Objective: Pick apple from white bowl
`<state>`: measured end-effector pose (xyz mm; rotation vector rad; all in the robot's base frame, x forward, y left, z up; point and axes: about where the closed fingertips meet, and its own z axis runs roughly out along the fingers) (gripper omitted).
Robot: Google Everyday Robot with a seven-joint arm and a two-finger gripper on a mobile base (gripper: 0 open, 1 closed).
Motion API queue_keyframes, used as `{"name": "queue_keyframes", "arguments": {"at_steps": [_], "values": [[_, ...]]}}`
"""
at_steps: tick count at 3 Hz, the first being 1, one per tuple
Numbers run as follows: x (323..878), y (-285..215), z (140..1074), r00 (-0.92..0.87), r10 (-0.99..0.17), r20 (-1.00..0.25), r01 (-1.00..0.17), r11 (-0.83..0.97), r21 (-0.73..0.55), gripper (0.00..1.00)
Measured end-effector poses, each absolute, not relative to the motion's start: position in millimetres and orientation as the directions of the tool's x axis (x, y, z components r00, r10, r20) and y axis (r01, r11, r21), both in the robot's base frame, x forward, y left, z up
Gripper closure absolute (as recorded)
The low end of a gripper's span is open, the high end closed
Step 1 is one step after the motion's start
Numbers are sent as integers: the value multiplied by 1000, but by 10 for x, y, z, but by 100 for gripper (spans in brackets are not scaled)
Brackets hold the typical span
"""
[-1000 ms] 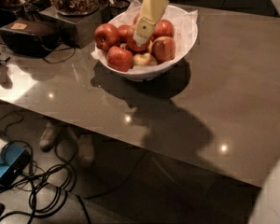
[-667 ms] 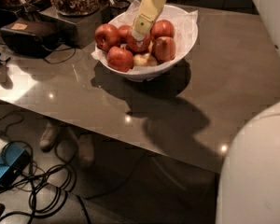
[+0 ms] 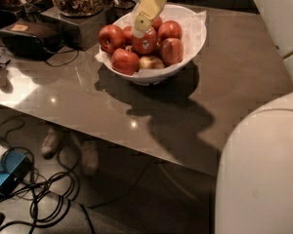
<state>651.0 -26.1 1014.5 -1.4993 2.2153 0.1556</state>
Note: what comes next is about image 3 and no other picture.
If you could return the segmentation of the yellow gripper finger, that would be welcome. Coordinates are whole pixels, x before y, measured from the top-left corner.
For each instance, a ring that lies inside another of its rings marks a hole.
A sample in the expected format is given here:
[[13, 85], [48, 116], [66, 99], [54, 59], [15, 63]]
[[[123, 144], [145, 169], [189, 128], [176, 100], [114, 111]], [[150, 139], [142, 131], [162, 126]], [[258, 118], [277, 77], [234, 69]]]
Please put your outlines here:
[[163, 11], [167, 0], [140, 0], [137, 8], [132, 13], [132, 33], [137, 38], [142, 38], [153, 24], [153, 21]]

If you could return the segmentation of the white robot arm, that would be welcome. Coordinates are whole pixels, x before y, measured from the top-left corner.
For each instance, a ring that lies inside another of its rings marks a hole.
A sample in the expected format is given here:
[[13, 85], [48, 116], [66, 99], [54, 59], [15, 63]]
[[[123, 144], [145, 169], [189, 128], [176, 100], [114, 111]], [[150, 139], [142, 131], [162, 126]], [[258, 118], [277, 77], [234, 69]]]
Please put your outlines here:
[[[293, 0], [253, 0], [293, 82]], [[293, 234], [293, 92], [246, 116], [223, 149], [214, 234]]]

